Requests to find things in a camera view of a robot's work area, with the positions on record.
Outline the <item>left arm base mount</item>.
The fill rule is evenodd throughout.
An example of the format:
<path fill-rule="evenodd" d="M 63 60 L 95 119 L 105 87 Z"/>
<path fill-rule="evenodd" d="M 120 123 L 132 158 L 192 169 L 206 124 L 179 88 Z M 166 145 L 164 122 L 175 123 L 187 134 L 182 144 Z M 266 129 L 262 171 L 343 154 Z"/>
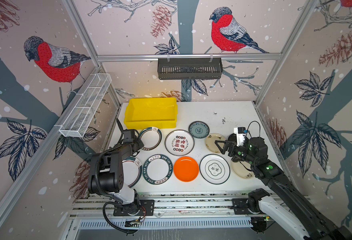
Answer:
<path fill-rule="evenodd" d="M 131 203 L 123 205 L 122 207 L 115 207 L 114 217 L 144 217 L 153 216 L 155 201 L 154 200 L 140 200 L 140 203 Z"/>

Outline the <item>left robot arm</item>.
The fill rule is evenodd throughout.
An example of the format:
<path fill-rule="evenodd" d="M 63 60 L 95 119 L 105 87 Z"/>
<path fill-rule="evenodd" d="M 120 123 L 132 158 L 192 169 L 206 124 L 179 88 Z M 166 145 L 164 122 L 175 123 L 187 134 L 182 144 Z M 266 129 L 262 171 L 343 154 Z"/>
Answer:
<path fill-rule="evenodd" d="M 109 198 L 112 205 L 123 211 L 138 212 L 141 204 L 137 191 L 124 183 L 123 160 L 143 146 L 137 130 L 123 130 L 121 139 L 111 149 L 92 156 L 88 191 Z"/>

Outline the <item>white plate green striped rim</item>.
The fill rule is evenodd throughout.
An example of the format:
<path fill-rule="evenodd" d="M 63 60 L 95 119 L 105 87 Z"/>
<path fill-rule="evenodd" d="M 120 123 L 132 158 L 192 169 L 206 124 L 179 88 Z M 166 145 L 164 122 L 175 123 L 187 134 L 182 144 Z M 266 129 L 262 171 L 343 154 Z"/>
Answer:
<path fill-rule="evenodd" d="M 160 129 L 156 127 L 149 127 L 140 132 L 139 138 L 144 144 L 142 150 L 151 151 L 160 145 L 163 134 Z"/>

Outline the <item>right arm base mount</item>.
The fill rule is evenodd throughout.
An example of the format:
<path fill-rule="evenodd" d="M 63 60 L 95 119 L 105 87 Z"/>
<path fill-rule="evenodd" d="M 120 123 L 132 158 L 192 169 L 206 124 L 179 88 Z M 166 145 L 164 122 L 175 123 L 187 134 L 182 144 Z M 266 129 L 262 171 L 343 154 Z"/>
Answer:
<path fill-rule="evenodd" d="M 232 199 L 235 215 L 257 215 L 261 212 L 259 202 L 254 199 Z"/>

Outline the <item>white plate red chinese characters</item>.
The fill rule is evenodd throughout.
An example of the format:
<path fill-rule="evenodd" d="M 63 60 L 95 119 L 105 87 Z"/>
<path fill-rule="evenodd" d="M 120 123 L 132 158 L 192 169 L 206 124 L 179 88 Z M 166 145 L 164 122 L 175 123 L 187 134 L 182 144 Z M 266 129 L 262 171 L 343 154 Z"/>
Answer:
<path fill-rule="evenodd" d="M 184 130 L 174 130 L 165 139 L 166 150 L 174 156 L 188 155 L 195 146 L 193 136 Z"/>

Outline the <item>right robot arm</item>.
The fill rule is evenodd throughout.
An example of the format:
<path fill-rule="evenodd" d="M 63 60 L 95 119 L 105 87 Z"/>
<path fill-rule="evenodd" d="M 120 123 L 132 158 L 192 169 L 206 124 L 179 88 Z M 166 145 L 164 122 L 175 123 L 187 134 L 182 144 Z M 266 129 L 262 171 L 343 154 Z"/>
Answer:
<path fill-rule="evenodd" d="M 352 233 L 336 226 L 312 205 L 292 184 L 283 170 L 268 158 L 268 146 L 261 137 L 250 138 L 243 144 L 223 141 L 219 148 L 241 162 L 250 164 L 255 177 L 269 187 L 285 203 L 279 205 L 264 189 L 249 193 L 248 209 L 271 217 L 295 240 L 351 240 Z"/>

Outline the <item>small teal patterned plate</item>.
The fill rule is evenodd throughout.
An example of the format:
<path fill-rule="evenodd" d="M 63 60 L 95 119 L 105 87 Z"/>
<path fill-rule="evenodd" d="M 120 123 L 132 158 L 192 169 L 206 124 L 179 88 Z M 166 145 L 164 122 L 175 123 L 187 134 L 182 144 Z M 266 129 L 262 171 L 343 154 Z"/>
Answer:
<path fill-rule="evenodd" d="M 188 132 L 196 139 L 204 139 L 209 135 L 210 128 L 202 121 L 194 121 L 189 125 Z"/>

